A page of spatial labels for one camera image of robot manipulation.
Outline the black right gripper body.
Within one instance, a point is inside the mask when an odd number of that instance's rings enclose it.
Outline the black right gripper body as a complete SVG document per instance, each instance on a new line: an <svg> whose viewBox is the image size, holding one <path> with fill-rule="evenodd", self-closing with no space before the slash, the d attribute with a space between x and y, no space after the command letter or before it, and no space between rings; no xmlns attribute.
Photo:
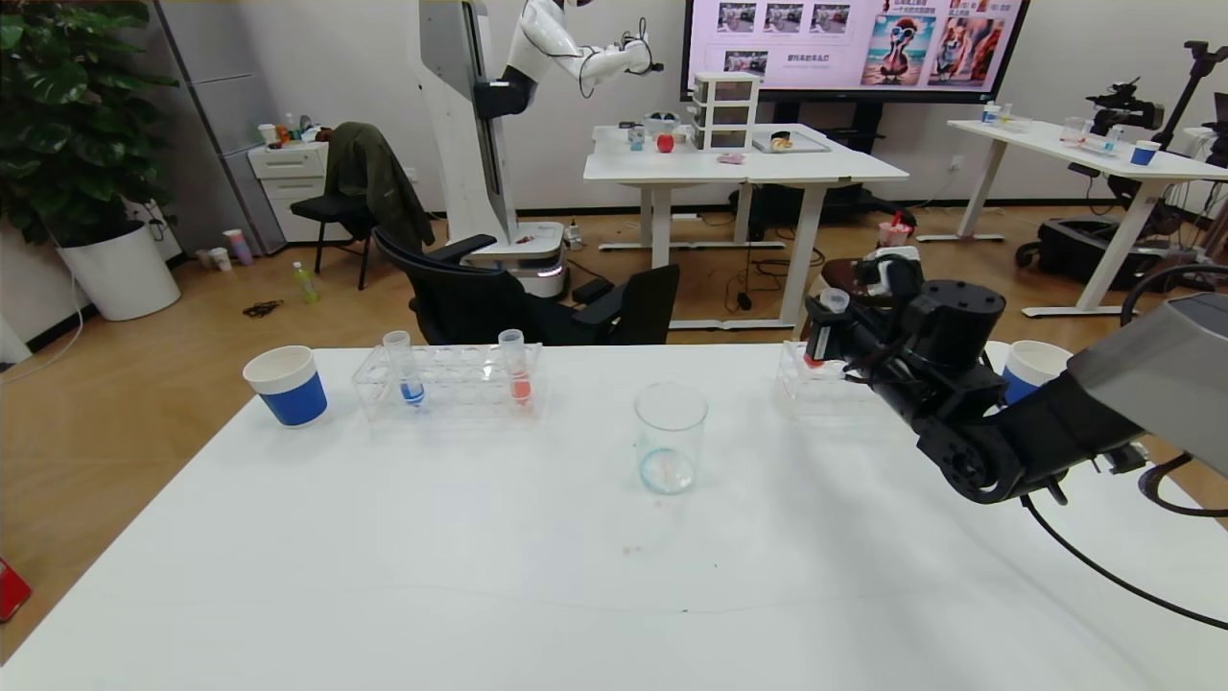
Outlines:
<svg viewBox="0 0 1228 691"><path fill-rule="evenodd" d="M853 363L868 358L879 349L885 349L883 322L877 312L842 295L835 307L826 306L822 297L809 297L804 302L810 315L810 338L804 353L815 362L842 360Z"/></svg>

